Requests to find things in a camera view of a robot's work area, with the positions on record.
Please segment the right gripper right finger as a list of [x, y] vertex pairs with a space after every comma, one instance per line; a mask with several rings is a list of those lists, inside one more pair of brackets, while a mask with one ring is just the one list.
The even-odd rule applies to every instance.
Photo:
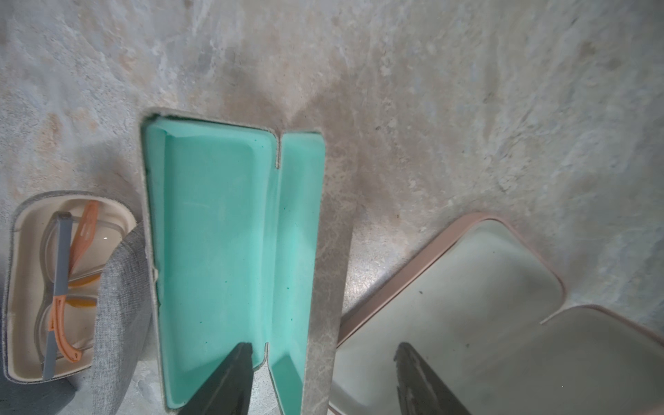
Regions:
[[402, 414], [470, 414], [411, 344], [399, 344], [394, 362]]

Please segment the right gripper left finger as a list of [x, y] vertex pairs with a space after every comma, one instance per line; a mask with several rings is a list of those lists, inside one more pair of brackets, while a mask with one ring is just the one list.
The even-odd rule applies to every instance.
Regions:
[[179, 414], [247, 415], [252, 383], [252, 345], [240, 342]]

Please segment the teal folding glasses case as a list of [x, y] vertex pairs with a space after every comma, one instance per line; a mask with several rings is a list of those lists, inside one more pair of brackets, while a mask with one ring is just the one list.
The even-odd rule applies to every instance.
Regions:
[[245, 343], [280, 413], [327, 413], [356, 212], [351, 138], [159, 107], [137, 130], [165, 411], [181, 413]]

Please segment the beige glasses case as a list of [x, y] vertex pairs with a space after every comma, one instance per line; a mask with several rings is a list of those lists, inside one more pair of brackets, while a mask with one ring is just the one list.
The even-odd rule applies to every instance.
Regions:
[[[41, 237], [57, 211], [81, 216], [86, 203], [100, 203], [93, 245], [75, 273], [99, 266], [97, 296], [89, 327], [93, 347], [78, 363], [57, 361], [55, 378], [43, 380], [35, 326], [44, 297]], [[1, 317], [1, 411], [4, 414], [57, 414], [76, 395], [71, 378], [90, 373], [91, 413], [114, 414], [131, 383], [150, 328], [151, 296], [142, 223], [124, 203], [94, 194], [55, 191], [36, 195], [16, 210], [10, 226], [8, 273]]]

